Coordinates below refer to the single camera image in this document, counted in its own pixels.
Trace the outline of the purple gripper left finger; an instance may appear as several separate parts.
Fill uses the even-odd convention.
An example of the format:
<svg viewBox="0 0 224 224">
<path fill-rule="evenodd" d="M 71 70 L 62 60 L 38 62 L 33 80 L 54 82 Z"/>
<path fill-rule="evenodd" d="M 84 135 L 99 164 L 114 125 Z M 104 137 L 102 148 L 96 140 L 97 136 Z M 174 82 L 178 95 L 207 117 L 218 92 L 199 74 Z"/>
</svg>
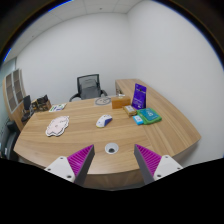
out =
<svg viewBox="0 0 224 224">
<path fill-rule="evenodd" d="M 82 186 L 85 182 L 94 155 L 94 146 L 90 145 L 68 157 L 59 156 L 45 168 L 45 171 L 75 183 L 76 185 Z"/>
</svg>

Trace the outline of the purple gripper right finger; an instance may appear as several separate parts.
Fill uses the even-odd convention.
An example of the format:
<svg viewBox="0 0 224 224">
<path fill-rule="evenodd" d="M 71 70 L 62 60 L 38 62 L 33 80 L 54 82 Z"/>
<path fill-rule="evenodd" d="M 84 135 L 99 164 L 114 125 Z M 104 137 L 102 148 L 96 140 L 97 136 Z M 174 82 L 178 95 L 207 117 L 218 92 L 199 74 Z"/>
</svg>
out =
<svg viewBox="0 0 224 224">
<path fill-rule="evenodd" d="M 182 169 L 182 166 L 169 155 L 160 156 L 138 144 L 134 146 L 134 155 L 145 184 L 150 184 Z"/>
</svg>

